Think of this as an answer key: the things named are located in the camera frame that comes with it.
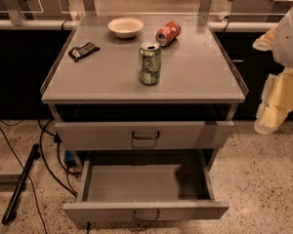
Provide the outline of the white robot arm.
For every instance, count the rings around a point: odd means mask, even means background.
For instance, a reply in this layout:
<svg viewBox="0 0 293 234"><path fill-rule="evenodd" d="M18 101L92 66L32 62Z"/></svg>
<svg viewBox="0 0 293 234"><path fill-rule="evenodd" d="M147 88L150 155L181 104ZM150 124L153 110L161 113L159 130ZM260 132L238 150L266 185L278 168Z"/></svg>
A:
<svg viewBox="0 0 293 234"><path fill-rule="evenodd" d="M262 91L254 129L262 135L275 132L293 111L293 6L277 27L267 31L253 43L260 51L272 51L273 60L284 69L270 74Z"/></svg>

